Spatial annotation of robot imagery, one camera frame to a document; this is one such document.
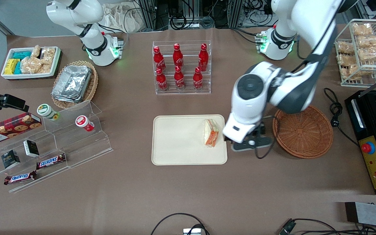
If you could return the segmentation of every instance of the tabletop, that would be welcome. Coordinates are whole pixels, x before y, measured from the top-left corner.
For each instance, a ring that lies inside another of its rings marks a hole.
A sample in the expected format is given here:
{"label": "tabletop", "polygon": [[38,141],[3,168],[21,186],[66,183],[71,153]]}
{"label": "tabletop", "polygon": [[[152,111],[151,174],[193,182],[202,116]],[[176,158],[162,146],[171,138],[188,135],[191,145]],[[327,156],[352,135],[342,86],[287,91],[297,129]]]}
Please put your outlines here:
{"label": "tabletop", "polygon": [[[152,42],[182,39],[211,40],[210,95],[155,94]],[[58,46],[64,53],[61,68],[72,61],[89,61],[76,36],[9,36],[7,42],[9,49]],[[302,45],[300,54],[308,54]],[[160,219],[175,212],[191,213],[211,234],[221,235],[274,234],[286,220],[296,217],[323,220],[336,229],[354,228],[346,222],[343,202],[376,204],[376,195],[360,150],[336,128],[331,149],[318,159],[297,159],[276,143],[262,160],[252,151],[228,149],[224,165],[152,164],[156,116],[221,114],[227,120],[234,82],[251,65],[265,60],[269,61],[257,54],[252,43],[227,29],[131,34],[121,60],[96,67],[99,84],[92,101],[103,111],[100,120],[114,151],[15,194],[8,193],[0,178],[0,234],[150,234]],[[292,70],[301,61],[294,45],[284,60],[270,62]],[[339,80],[332,51],[312,101],[328,119],[330,100],[323,94],[324,87],[333,89],[342,104],[358,90],[341,87]],[[0,94],[26,100],[33,112],[41,103],[52,103],[53,82],[0,77]],[[266,113],[275,112],[268,105]],[[20,113],[2,110],[0,120]],[[339,120],[345,133],[355,138],[346,112]],[[270,121],[267,126],[272,129]],[[181,234],[194,224],[189,217],[173,217],[156,234]],[[297,230],[324,229],[305,222],[299,226]]]}

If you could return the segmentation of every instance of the emergency stop button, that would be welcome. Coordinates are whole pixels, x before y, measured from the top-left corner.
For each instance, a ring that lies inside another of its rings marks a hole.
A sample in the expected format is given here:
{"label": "emergency stop button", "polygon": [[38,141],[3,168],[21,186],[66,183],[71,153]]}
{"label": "emergency stop button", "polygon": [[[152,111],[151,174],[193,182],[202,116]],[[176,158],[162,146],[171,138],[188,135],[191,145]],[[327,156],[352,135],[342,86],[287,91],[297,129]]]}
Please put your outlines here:
{"label": "emergency stop button", "polygon": [[361,149],[362,149],[362,152],[367,153],[367,154],[375,153],[375,145],[370,141],[364,143],[361,146]]}

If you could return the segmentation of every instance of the snickers bar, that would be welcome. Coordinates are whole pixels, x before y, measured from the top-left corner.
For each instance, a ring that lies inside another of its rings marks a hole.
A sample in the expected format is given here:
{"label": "snickers bar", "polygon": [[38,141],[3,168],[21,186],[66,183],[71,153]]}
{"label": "snickers bar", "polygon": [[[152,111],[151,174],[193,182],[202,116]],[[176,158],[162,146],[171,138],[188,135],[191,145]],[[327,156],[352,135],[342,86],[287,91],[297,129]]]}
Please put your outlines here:
{"label": "snickers bar", "polygon": [[36,171],[30,172],[27,174],[18,175],[18,176],[13,176],[13,177],[7,176],[4,180],[4,184],[9,185],[9,184],[21,182],[21,181],[35,180],[36,177],[37,177]]}
{"label": "snickers bar", "polygon": [[49,165],[53,165],[58,162],[66,161],[65,154],[61,154],[59,156],[55,156],[54,158],[47,159],[43,162],[37,162],[36,170],[39,170],[40,168],[47,167]]}

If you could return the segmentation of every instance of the brown woven basket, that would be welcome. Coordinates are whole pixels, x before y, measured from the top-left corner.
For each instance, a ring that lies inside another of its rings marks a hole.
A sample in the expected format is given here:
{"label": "brown woven basket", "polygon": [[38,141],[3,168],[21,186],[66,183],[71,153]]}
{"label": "brown woven basket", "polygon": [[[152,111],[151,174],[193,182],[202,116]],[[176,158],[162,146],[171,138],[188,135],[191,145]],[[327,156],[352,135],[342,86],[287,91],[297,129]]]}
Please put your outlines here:
{"label": "brown woven basket", "polygon": [[[70,63],[69,65],[87,66],[87,67],[92,69],[92,74],[91,74],[91,78],[90,78],[91,80],[88,83],[88,87],[86,88],[86,91],[85,91],[84,100],[82,100],[82,101],[92,100],[92,98],[95,95],[95,90],[97,89],[97,85],[98,85],[98,74],[97,74],[97,71],[95,70],[94,66],[92,64],[86,62],[86,61],[76,61],[76,62]],[[58,76],[56,77],[55,84],[53,85],[53,87],[56,86],[56,83],[59,80],[60,74],[64,71],[65,68],[66,68],[66,66],[59,72]],[[64,108],[64,109],[72,107],[75,104],[79,104],[79,103],[56,100],[53,97],[52,97],[52,100],[56,104],[57,107]]]}
{"label": "brown woven basket", "polygon": [[315,107],[310,105],[296,114],[286,114],[278,110],[275,116],[274,135],[288,153],[303,159],[314,159],[327,153],[332,146],[332,126],[326,116]]}

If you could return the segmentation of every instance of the coca-cola bottle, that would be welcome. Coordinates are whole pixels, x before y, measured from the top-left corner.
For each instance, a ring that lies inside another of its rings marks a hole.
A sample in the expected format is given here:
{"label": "coca-cola bottle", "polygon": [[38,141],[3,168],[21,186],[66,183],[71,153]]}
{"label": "coca-cola bottle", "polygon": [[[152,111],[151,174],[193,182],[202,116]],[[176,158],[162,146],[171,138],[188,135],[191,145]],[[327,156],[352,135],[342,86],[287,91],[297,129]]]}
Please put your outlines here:
{"label": "coca-cola bottle", "polygon": [[184,56],[182,55],[182,52],[180,51],[180,46],[178,43],[175,43],[173,45],[173,63],[175,66],[180,66],[181,71],[184,69]]}
{"label": "coca-cola bottle", "polygon": [[155,61],[156,68],[162,69],[162,71],[165,71],[166,69],[165,59],[163,58],[163,55],[161,54],[159,46],[155,46],[153,48],[153,52],[155,53],[155,55],[153,56],[153,60]]}
{"label": "coca-cola bottle", "polygon": [[207,65],[209,63],[209,53],[207,52],[207,44],[201,44],[201,51],[198,55],[198,66],[200,67],[201,71],[207,70]]}
{"label": "coca-cola bottle", "polygon": [[156,69],[156,83],[158,84],[158,89],[160,91],[167,91],[169,89],[167,82],[166,82],[166,77],[162,73],[161,68]]}
{"label": "coca-cola bottle", "polygon": [[200,67],[195,68],[193,80],[195,91],[201,91],[203,89],[203,75],[201,74]]}
{"label": "coca-cola bottle", "polygon": [[181,72],[181,66],[175,66],[175,74],[173,77],[175,78],[176,89],[183,90],[185,88],[185,82],[184,75]]}

